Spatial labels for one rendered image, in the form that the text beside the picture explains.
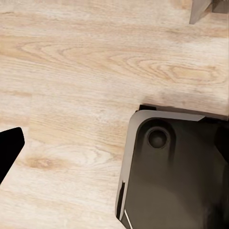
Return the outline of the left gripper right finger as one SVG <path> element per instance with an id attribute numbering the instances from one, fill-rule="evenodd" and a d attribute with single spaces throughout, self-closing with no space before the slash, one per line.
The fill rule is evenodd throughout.
<path id="1" fill-rule="evenodd" d="M 218 127 L 215 134 L 214 144 L 229 165 L 229 129 Z"/>

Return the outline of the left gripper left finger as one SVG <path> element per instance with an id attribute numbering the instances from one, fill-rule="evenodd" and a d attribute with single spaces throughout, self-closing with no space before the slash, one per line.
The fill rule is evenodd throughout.
<path id="1" fill-rule="evenodd" d="M 0 184 L 25 145 L 20 127 L 0 132 Z"/>

